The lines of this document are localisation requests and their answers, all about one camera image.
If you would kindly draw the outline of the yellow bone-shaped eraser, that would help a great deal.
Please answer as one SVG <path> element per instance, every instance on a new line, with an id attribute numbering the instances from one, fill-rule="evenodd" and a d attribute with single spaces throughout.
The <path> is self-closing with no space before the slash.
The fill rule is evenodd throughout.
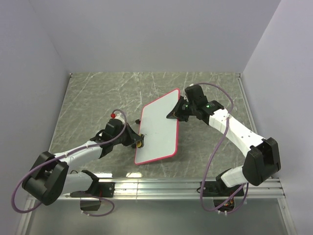
<path id="1" fill-rule="evenodd" d="M 144 135 L 140 135 L 141 140 L 136 143 L 136 148 L 142 148 L 144 146 Z"/>

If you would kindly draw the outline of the pink framed whiteboard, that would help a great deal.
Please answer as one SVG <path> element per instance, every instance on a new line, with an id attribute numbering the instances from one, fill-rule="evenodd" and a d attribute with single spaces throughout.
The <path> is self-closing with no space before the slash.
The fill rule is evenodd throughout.
<path id="1" fill-rule="evenodd" d="M 144 145 L 137 148 L 134 163 L 147 164 L 170 158 L 177 153 L 179 121 L 168 119 L 180 97 L 174 89 L 146 104 L 141 112 L 139 133 L 144 135 Z"/>

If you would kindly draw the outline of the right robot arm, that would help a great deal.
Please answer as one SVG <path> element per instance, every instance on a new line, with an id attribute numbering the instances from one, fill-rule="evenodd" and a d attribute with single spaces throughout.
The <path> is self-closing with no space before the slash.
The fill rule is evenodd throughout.
<path id="1" fill-rule="evenodd" d="M 235 144 L 245 157 L 244 164 L 230 168 L 216 177 L 213 186 L 201 188 L 215 196 L 226 196 L 243 184 L 260 185 L 281 169 L 278 143 L 274 138 L 265 139 L 237 121 L 223 105 L 208 101 L 199 84 L 185 89 L 167 119 L 187 122 L 195 116 L 223 134 Z"/>

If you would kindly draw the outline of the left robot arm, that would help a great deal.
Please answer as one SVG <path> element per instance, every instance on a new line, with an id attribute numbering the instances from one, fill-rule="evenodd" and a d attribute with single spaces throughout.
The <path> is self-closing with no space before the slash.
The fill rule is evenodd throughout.
<path id="1" fill-rule="evenodd" d="M 110 119 L 104 129 L 76 149 L 56 154 L 41 153 L 29 176 L 23 180 L 22 188 L 46 206 L 60 195 L 74 192 L 76 182 L 79 191 L 93 197 L 99 191 L 98 177 L 88 170 L 79 172 L 77 177 L 70 177 L 69 173 L 80 165 L 106 156 L 118 144 L 141 148 L 144 135 L 137 134 L 128 123 Z"/>

